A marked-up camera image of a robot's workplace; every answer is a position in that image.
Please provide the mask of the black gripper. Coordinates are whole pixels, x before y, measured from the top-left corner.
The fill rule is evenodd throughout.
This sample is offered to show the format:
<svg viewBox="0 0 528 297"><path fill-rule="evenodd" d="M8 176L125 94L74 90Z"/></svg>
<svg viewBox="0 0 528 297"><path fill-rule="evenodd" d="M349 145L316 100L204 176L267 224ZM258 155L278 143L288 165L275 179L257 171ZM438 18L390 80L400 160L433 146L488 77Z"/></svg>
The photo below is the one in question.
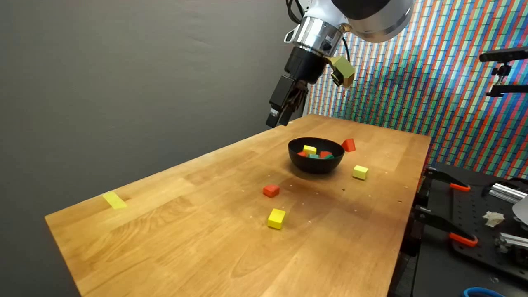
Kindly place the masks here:
<svg viewBox="0 0 528 297"><path fill-rule="evenodd" d="M316 52L295 46L283 66L285 74L278 79L268 103L267 127L286 125L305 95L306 85L314 84L323 72L326 59Z"/></svg>

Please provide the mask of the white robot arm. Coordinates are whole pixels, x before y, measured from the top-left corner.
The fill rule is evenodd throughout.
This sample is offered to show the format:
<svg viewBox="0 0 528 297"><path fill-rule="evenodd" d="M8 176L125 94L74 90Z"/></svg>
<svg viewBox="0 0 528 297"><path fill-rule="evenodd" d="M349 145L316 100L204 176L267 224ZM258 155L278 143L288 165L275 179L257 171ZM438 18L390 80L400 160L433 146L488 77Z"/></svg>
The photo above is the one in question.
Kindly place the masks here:
<svg viewBox="0 0 528 297"><path fill-rule="evenodd" d="M291 46L268 103L268 127L286 125L291 113L306 99L324 66L333 69L336 85L349 85L352 69L349 59L334 54L344 33L362 41L382 42L399 34L410 19L413 0L285 0L286 13L295 26L283 36Z"/></svg>

